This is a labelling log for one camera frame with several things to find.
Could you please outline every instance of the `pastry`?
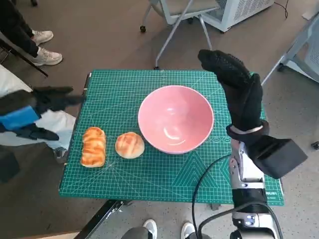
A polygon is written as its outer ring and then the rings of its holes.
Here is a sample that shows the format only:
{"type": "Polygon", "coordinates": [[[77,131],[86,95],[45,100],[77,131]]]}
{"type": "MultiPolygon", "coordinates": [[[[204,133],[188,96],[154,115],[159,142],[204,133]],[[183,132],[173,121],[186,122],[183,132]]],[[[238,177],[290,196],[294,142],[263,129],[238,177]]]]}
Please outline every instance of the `pastry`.
{"type": "Polygon", "coordinates": [[[144,152],[142,137],[134,132],[123,133],[115,143],[115,151],[123,158],[132,159],[141,156],[144,152]]]}
{"type": "Polygon", "coordinates": [[[81,164],[84,167],[102,167],[105,163],[106,138],[98,127],[88,128],[83,135],[81,164]]]}

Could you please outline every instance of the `sneaker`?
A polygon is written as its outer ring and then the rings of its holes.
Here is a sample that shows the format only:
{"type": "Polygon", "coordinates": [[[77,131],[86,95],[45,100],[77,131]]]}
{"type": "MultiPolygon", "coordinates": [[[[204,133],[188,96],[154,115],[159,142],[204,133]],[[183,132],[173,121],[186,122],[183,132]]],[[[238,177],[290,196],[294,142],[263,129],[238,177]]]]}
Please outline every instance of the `sneaker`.
{"type": "Polygon", "coordinates": [[[60,53],[48,51],[41,47],[39,47],[37,54],[38,56],[34,57],[31,60],[36,66],[43,66],[43,65],[53,66],[62,61],[62,55],[60,53]]]}
{"type": "Polygon", "coordinates": [[[186,239],[192,233],[195,233],[194,225],[192,223],[185,223],[181,229],[180,239],[186,239]]]}
{"type": "Polygon", "coordinates": [[[58,163],[65,163],[66,162],[66,152],[67,151],[68,150],[63,148],[63,147],[59,147],[59,148],[56,148],[53,150],[54,157],[58,163]]]}
{"type": "Polygon", "coordinates": [[[156,222],[153,219],[148,219],[143,227],[145,227],[147,230],[149,230],[150,233],[153,235],[153,239],[156,239],[158,237],[158,227],[156,226],[156,222]]]}
{"type": "Polygon", "coordinates": [[[33,31],[33,38],[32,40],[35,42],[35,44],[38,46],[41,43],[45,43],[53,38],[53,32],[52,31],[33,31]]]}

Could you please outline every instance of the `bread roll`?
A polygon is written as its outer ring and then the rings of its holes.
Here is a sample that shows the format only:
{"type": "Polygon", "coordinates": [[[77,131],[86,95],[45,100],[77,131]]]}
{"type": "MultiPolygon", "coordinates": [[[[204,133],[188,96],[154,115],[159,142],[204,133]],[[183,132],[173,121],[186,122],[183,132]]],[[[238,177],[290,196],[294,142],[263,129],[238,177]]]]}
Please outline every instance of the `bread roll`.
{"type": "Polygon", "coordinates": [[[105,163],[106,138],[97,127],[88,128],[83,135],[81,164],[84,167],[102,167],[105,163]]]}
{"type": "Polygon", "coordinates": [[[123,158],[137,158],[144,152],[144,141],[134,132],[123,133],[116,140],[115,151],[123,158]]]}

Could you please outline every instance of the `black cable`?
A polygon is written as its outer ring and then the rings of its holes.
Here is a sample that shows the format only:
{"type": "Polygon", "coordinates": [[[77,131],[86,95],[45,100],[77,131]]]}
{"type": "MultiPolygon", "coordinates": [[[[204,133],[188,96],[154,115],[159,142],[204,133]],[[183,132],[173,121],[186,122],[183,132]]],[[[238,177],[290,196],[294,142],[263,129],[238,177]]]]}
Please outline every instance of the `black cable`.
{"type": "Polygon", "coordinates": [[[199,237],[198,237],[198,238],[199,238],[199,239],[202,239],[202,238],[203,238],[203,237],[202,237],[201,230],[202,230],[202,228],[203,228],[207,223],[209,223],[210,221],[212,221],[212,220],[214,220],[214,219],[217,219],[217,218],[219,218],[219,217],[222,217],[222,216],[224,216],[224,215],[227,215],[227,214],[229,214],[229,213],[237,212],[237,211],[239,211],[239,210],[241,210],[241,209],[244,209],[245,207],[248,207],[248,206],[253,205],[253,204],[262,205],[262,206],[266,207],[266,208],[269,210],[271,216],[273,217],[273,219],[274,219],[274,221],[275,221],[275,224],[276,224],[276,227],[277,227],[277,231],[278,231],[278,234],[279,234],[279,239],[284,239],[283,232],[281,231],[281,228],[280,228],[280,225],[279,225],[279,221],[278,221],[278,219],[277,219],[277,217],[276,217],[274,211],[267,205],[267,203],[258,202],[258,201],[245,203],[245,204],[243,204],[243,205],[241,205],[241,206],[239,206],[239,207],[237,207],[237,208],[233,208],[233,209],[230,209],[230,210],[221,212],[221,213],[219,213],[219,214],[216,214],[216,215],[214,215],[214,216],[212,216],[212,217],[207,218],[207,219],[206,219],[205,221],[203,221],[203,222],[199,225],[199,227],[198,227],[198,231],[199,231],[199,237]]]}
{"type": "Polygon", "coordinates": [[[219,214],[216,214],[216,215],[214,215],[214,216],[211,216],[211,217],[209,217],[208,219],[206,219],[205,221],[203,221],[203,222],[199,225],[199,227],[198,227],[198,229],[197,229],[197,225],[196,225],[196,221],[195,221],[195,201],[196,201],[196,196],[197,196],[197,192],[198,192],[199,186],[200,186],[201,182],[203,181],[203,179],[205,178],[205,176],[207,175],[207,173],[209,172],[209,170],[210,170],[216,163],[218,163],[218,162],[221,161],[222,159],[224,159],[224,158],[226,158],[226,157],[229,157],[229,156],[230,156],[230,154],[225,155],[225,156],[223,156],[223,157],[221,157],[221,158],[215,160],[214,162],[212,162],[212,163],[208,166],[208,168],[206,169],[206,171],[203,173],[203,175],[201,176],[201,178],[199,179],[199,181],[198,181],[198,183],[197,183],[197,185],[196,185],[196,187],[195,187],[195,191],[194,191],[194,193],[193,193],[193,198],[192,198],[191,215],[192,215],[193,225],[194,225],[194,227],[195,227],[195,234],[196,234],[197,239],[202,239],[202,238],[203,238],[203,237],[202,237],[202,232],[201,232],[201,230],[202,230],[202,228],[203,228],[207,223],[211,222],[211,221],[214,220],[214,219],[217,219],[217,218],[219,218],[219,217],[222,217],[222,216],[224,216],[224,215],[226,215],[226,214],[233,213],[233,212],[237,212],[237,211],[239,211],[239,210],[241,210],[241,209],[244,209],[245,207],[248,207],[248,206],[253,205],[253,204],[262,205],[262,206],[266,207],[266,208],[269,210],[271,216],[273,217],[273,219],[274,219],[274,221],[275,221],[275,224],[276,224],[276,227],[277,227],[277,231],[278,231],[278,234],[279,234],[279,238],[280,238],[280,239],[284,239],[282,230],[281,230],[280,225],[279,225],[279,221],[278,221],[278,219],[277,219],[277,217],[276,217],[274,211],[267,205],[267,203],[258,202],[258,201],[245,203],[245,204],[243,204],[243,205],[241,205],[241,206],[239,206],[239,207],[236,207],[236,208],[233,208],[233,209],[230,209],[230,210],[221,212],[221,213],[219,213],[219,214]]]}
{"type": "Polygon", "coordinates": [[[288,3],[289,3],[289,0],[287,0],[286,5],[283,6],[283,5],[281,5],[280,3],[275,2],[275,4],[277,4],[278,6],[281,6],[281,7],[285,10],[285,17],[286,17],[286,19],[288,18],[288,10],[287,10],[288,3]]]}
{"type": "Polygon", "coordinates": [[[208,171],[216,164],[218,163],[219,161],[221,161],[222,159],[226,158],[226,157],[229,157],[230,154],[226,155],[226,156],[222,156],[221,158],[215,160],[214,162],[212,162],[208,168],[206,169],[206,171],[204,172],[204,174],[201,176],[201,178],[199,179],[196,187],[195,187],[195,191],[193,193],[193,199],[192,199],[192,204],[191,204],[191,216],[192,216],[192,219],[193,219],[193,225],[195,227],[195,234],[198,237],[198,231],[197,231],[197,226],[196,226],[196,221],[195,221],[195,200],[196,200],[196,196],[197,196],[197,192],[198,192],[198,189],[199,189],[199,186],[202,182],[202,180],[204,179],[204,177],[206,176],[206,174],[208,173],[208,171]]]}

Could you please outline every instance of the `grid lines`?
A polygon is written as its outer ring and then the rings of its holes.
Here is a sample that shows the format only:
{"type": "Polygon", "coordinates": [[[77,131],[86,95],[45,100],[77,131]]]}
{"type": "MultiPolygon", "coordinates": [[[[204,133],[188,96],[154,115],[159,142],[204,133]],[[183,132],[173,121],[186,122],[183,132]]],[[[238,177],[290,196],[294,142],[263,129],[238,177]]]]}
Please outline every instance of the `grid lines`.
{"type": "MultiPolygon", "coordinates": [[[[226,126],[230,124],[224,91],[213,73],[205,71],[95,70],[79,114],[59,193],[67,197],[191,202],[196,182],[214,160],[231,152],[226,126]],[[141,135],[137,116],[143,99],[167,85],[192,87],[214,111],[210,137],[193,152],[162,153],[145,141],[137,159],[123,159],[114,149],[117,136],[128,131],[141,135]],[[101,168],[80,164],[82,135],[97,126],[107,135],[107,158],[101,168]]],[[[270,205],[283,205],[279,180],[266,177],[270,205]]],[[[232,204],[228,160],[216,164],[199,189],[197,202],[232,204]]]]}

